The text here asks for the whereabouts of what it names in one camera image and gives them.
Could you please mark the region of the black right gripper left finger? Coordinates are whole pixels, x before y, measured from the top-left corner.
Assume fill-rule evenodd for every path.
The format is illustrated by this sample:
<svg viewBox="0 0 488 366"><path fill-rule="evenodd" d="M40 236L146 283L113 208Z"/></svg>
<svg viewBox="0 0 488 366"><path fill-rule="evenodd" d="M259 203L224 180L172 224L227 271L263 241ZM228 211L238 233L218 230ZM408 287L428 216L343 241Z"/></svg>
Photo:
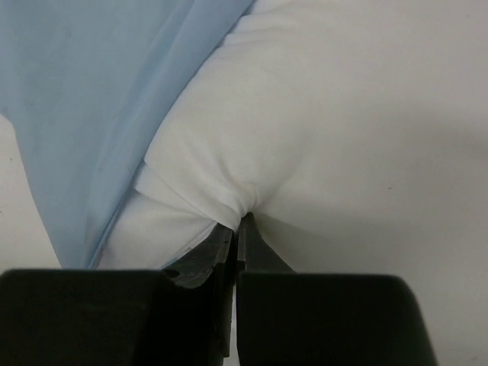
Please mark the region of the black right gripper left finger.
<svg viewBox="0 0 488 366"><path fill-rule="evenodd" d="M3 365L221 365L230 353L233 231L162 270L10 270Z"/></svg>

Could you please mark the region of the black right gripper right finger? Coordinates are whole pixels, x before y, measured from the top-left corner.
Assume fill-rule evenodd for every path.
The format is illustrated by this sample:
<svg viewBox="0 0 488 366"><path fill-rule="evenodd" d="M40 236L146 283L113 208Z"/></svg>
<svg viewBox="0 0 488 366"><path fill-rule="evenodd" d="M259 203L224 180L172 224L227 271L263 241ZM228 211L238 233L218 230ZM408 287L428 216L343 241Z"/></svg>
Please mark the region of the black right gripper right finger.
<svg viewBox="0 0 488 366"><path fill-rule="evenodd" d="M378 274L295 272L247 214L237 234L242 365L434 365L414 293Z"/></svg>

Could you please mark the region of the white pillow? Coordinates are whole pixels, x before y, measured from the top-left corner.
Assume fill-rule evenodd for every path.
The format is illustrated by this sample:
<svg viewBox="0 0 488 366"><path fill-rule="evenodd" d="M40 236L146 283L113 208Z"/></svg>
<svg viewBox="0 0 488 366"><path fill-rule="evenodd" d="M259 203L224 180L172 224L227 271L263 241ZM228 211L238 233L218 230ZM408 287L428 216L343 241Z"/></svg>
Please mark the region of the white pillow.
<svg viewBox="0 0 488 366"><path fill-rule="evenodd" d="M487 270L487 3L257 1L165 117L101 254L248 212L335 271Z"/></svg>

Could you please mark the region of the light blue green pillowcase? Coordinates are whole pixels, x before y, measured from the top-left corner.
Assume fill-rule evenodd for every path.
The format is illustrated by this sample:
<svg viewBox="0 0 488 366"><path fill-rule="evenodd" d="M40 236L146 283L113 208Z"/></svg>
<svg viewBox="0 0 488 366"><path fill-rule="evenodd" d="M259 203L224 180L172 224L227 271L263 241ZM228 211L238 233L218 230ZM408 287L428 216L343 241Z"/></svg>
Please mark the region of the light blue green pillowcase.
<svg viewBox="0 0 488 366"><path fill-rule="evenodd" d="M1 113L65 268L93 268L154 134L248 1L3 1Z"/></svg>

